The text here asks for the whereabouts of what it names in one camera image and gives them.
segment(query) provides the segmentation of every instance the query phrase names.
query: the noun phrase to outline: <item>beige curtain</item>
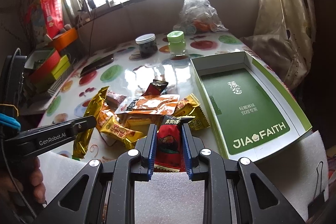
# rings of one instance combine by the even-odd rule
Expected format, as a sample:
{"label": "beige curtain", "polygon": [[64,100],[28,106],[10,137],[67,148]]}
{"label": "beige curtain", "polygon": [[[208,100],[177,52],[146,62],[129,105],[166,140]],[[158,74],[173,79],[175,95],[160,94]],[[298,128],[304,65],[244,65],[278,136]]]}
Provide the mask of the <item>beige curtain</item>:
{"label": "beige curtain", "polygon": [[260,0],[254,35],[241,40],[293,89],[310,70],[315,34],[313,0]]}

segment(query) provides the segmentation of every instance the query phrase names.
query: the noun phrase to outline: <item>blue strap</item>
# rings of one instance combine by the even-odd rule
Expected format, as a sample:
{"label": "blue strap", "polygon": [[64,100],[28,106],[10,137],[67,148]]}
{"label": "blue strap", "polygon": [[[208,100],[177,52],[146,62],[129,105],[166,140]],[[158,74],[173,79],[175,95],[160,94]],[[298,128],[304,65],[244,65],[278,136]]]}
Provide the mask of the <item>blue strap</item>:
{"label": "blue strap", "polygon": [[15,120],[13,117],[9,117],[5,114],[0,113],[0,124],[3,124],[4,126],[11,127],[13,129],[16,129],[18,131],[21,130],[21,124]]}

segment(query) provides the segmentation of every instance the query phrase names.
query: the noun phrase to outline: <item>metal bolt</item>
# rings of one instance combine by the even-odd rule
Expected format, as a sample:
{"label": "metal bolt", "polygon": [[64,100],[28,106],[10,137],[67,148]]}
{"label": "metal bolt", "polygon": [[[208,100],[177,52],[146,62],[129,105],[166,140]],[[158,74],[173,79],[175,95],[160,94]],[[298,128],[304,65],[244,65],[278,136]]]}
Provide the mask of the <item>metal bolt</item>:
{"label": "metal bolt", "polygon": [[139,154],[139,151],[136,149],[131,149],[128,151],[128,155],[130,155],[131,157],[136,156],[137,154]]}
{"label": "metal bolt", "polygon": [[99,160],[90,160],[90,162],[89,162],[89,165],[91,166],[91,167],[96,167],[96,166],[98,166],[100,164],[100,161]]}
{"label": "metal bolt", "polygon": [[240,163],[243,164],[243,165],[249,165],[250,164],[250,159],[248,158],[241,158],[240,159]]}
{"label": "metal bolt", "polygon": [[211,154],[211,150],[207,149],[207,148],[204,148],[204,149],[201,150],[201,154],[204,155],[204,156],[209,156]]}

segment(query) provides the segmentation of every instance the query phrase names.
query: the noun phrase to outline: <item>open cardboard box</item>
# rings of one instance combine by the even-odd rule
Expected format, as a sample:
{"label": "open cardboard box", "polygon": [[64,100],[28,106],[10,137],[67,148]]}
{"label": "open cardboard box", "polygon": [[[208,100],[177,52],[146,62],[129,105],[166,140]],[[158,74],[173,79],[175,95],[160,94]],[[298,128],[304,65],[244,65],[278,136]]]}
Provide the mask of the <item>open cardboard box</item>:
{"label": "open cardboard box", "polygon": [[246,52],[192,59],[223,157],[258,161],[312,133],[290,92]]}

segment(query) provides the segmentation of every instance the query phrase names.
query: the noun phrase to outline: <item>hand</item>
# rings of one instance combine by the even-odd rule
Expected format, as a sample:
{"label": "hand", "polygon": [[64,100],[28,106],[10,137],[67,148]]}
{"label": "hand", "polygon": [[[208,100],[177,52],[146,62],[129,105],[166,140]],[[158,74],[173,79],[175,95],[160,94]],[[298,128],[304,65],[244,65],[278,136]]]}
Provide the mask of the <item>hand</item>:
{"label": "hand", "polygon": [[[45,186],[43,184],[43,174],[41,172],[40,168],[40,160],[38,157],[34,160],[34,171],[30,175],[30,183],[35,187],[34,188],[34,197],[38,203],[44,203],[45,202]],[[17,179],[15,179],[15,182],[19,188],[19,190],[22,192],[23,185],[21,182],[19,182]],[[16,193],[16,189],[9,177],[9,174],[7,172],[0,171],[0,194],[5,198],[5,200],[10,204],[10,196],[9,193]]]}

